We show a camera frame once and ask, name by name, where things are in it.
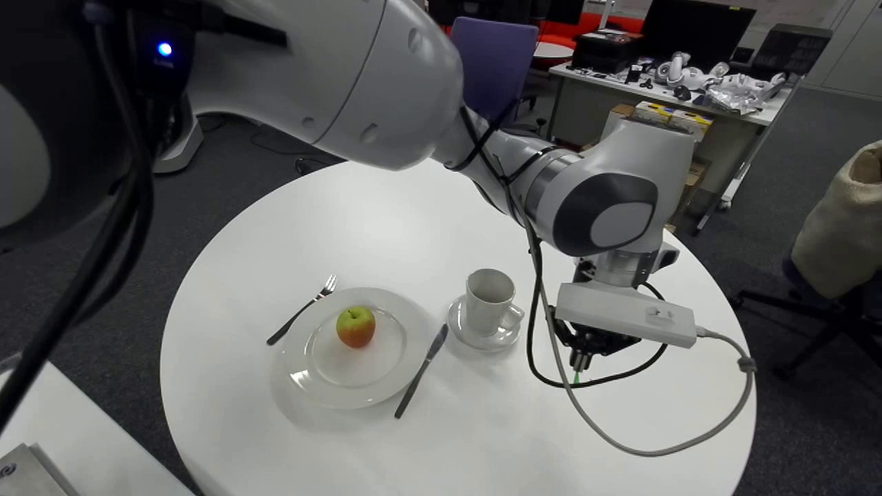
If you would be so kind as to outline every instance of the cup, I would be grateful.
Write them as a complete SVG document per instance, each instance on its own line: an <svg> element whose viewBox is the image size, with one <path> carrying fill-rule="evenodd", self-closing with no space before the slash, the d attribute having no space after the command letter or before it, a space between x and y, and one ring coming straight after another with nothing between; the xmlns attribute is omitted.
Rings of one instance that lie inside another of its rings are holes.
<svg viewBox="0 0 882 496"><path fill-rule="evenodd" d="M524 311L513 306L516 281L492 269L474 271L466 278L463 332L477 340L513 340Z"/></svg>

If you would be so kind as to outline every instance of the chair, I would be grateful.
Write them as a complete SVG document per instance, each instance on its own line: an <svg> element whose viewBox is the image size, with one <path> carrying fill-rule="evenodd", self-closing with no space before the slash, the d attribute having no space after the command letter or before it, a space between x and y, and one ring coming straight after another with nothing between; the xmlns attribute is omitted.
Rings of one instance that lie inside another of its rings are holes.
<svg viewBox="0 0 882 496"><path fill-rule="evenodd" d="M882 142L860 150L836 174L805 219L782 274L802 302L735 295L735 310L764 303L823 322L812 342L778 369L782 379L793 379L836 336L849 336L882 368Z"/></svg>
<svg viewBox="0 0 882 496"><path fill-rule="evenodd" d="M466 105L488 123L509 120L521 102L538 29L458 16L448 40L463 58Z"/></svg>

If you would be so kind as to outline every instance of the apple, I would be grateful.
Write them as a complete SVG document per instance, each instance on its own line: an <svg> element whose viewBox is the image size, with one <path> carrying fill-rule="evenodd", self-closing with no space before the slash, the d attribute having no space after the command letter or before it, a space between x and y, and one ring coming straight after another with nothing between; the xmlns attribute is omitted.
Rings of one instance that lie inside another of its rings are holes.
<svg viewBox="0 0 882 496"><path fill-rule="evenodd" d="M344 342L346 349L366 349L370 340L375 340L375 311L370 311L366 306L349 306L344 311L337 315L337 336L339 342Z"/></svg>

